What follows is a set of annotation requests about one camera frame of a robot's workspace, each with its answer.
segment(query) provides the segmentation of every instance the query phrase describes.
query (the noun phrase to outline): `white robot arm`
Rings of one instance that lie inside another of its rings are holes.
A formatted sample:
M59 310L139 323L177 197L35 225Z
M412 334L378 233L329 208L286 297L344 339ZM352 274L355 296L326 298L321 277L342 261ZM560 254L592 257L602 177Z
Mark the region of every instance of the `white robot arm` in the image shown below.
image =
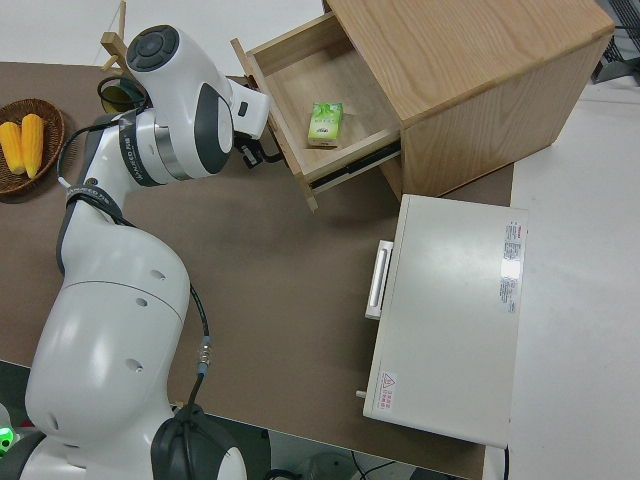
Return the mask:
M125 113L87 139L90 152L79 184L68 190L59 238L64 282L27 387L27 411L44 439L22 449L19 442L9 454L22 465L7 471L7 455L3 479L246 478L231 439L197 406L176 422L167 401L189 301L182 261L113 218L132 191L218 173L234 131L260 136L269 100L229 82L167 25L138 35L127 63L154 108ZM93 204L73 202L78 195Z

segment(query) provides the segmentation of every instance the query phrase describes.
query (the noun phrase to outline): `brown table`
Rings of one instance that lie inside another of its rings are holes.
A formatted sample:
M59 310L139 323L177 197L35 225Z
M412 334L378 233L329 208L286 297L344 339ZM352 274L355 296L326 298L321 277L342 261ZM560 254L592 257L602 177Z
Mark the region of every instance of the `brown table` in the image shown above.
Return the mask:
M102 113L98 68L0 64L0 104L37 97L70 129ZM81 155L67 168L75 179ZM32 194L0 203L0 358L30 365L62 283L55 260L64 191L53 172ZM449 196L508 205L507 167ZM234 155L217 177L130 197L129 220L182 258L214 336L199 403L240 422L481 478L484 447L363 417L377 324L364 318L378 240L392 240L399 204L378 169L318 197L312 214L286 165L248 171ZM201 330L190 307L169 378L186 400Z

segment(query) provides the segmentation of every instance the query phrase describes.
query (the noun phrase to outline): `green tissue pack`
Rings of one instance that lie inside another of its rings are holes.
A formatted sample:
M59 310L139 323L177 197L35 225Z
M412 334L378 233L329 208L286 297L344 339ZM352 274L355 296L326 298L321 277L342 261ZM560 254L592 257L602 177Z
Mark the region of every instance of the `green tissue pack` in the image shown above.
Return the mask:
M309 124L309 145L337 146L341 124L341 103L314 103Z

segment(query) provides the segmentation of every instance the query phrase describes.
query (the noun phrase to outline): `corn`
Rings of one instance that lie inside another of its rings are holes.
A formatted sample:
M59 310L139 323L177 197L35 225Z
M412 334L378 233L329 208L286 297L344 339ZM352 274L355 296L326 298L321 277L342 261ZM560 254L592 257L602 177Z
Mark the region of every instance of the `corn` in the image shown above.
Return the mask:
M0 125L0 144L2 145L7 167L9 167L11 173L16 175L24 173L20 127L13 122L4 122Z
M44 123L35 113L22 119L22 161L29 178L34 178L42 165Z

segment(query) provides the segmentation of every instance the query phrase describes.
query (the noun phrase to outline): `wooden cabinet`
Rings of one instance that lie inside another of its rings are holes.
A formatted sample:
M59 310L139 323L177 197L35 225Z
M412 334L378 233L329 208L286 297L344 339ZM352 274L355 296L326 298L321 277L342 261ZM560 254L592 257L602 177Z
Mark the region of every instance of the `wooden cabinet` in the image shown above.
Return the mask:
M311 209L380 165L398 197L443 195L550 145L613 32L592 0L328 0L244 52ZM314 102L342 102L340 144L307 144Z

